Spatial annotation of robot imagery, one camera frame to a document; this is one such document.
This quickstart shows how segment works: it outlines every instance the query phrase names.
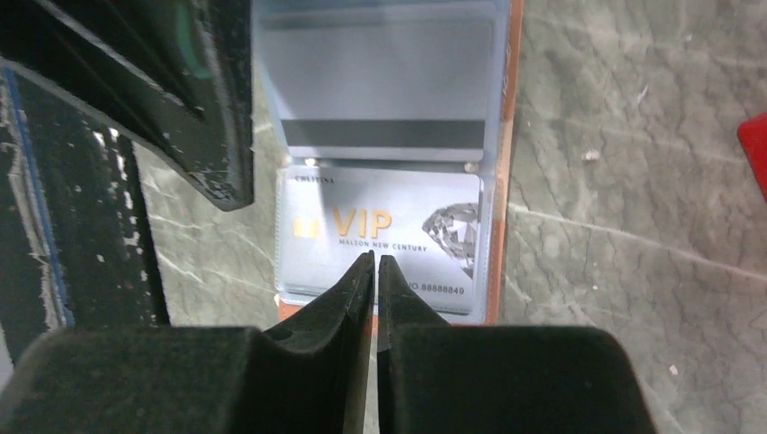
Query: diamond image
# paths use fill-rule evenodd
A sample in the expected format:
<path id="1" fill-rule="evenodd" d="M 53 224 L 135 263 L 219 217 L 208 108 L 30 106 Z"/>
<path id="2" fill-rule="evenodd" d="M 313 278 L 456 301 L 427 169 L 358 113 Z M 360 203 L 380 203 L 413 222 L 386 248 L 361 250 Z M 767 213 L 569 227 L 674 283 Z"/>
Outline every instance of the diamond image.
<path id="1" fill-rule="evenodd" d="M 421 227 L 470 278 L 474 278 L 474 247 L 479 225 L 477 208 L 477 203 L 455 203 L 439 208 Z"/>

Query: marble surface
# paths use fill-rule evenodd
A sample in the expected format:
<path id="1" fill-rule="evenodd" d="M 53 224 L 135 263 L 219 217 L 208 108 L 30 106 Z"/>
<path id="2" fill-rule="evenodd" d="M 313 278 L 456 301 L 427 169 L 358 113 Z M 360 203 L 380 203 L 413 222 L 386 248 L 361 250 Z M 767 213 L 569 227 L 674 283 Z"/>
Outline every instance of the marble surface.
<path id="1" fill-rule="evenodd" d="M 767 3 L 536 0 L 523 33 L 503 321 L 613 333 L 662 433 L 764 432 L 767 203 L 735 129 L 767 111 Z M 277 322 L 282 150 L 256 103 L 244 210 L 137 151 L 174 324 Z"/>

